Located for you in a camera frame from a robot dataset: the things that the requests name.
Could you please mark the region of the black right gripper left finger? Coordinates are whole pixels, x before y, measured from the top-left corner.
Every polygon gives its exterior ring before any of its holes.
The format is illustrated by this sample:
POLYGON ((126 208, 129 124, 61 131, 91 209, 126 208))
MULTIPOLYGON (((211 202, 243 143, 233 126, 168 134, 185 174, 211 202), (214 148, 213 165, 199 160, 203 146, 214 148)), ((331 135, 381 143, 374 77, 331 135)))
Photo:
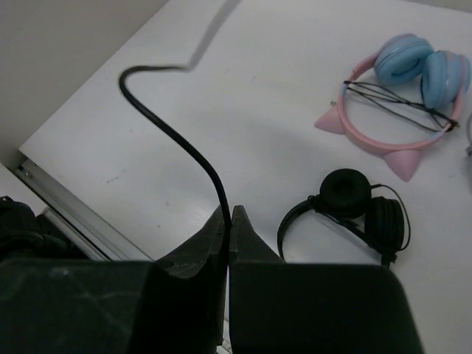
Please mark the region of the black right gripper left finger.
POLYGON ((216 209, 157 261, 72 259, 25 204, 1 206, 3 353, 215 353, 227 234, 216 209))

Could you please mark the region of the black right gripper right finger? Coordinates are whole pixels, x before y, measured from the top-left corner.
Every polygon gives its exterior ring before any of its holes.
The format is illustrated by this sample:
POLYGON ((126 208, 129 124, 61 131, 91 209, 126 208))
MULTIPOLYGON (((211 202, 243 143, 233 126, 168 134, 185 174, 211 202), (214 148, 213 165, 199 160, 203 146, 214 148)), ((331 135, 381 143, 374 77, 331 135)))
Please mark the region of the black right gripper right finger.
POLYGON ((405 292, 379 265, 284 263, 242 206, 232 214, 234 353, 421 353, 405 292))

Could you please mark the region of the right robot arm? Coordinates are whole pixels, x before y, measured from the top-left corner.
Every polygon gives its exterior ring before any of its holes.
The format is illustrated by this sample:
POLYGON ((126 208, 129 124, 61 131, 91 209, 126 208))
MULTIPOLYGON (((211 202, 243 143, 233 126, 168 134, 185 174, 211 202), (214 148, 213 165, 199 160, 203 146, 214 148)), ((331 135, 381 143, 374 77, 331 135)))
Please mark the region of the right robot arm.
POLYGON ((1 200, 3 353, 421 353, 403 288, 376 265, 287 264, 236 206, 155 262, 71 257, 1 200))

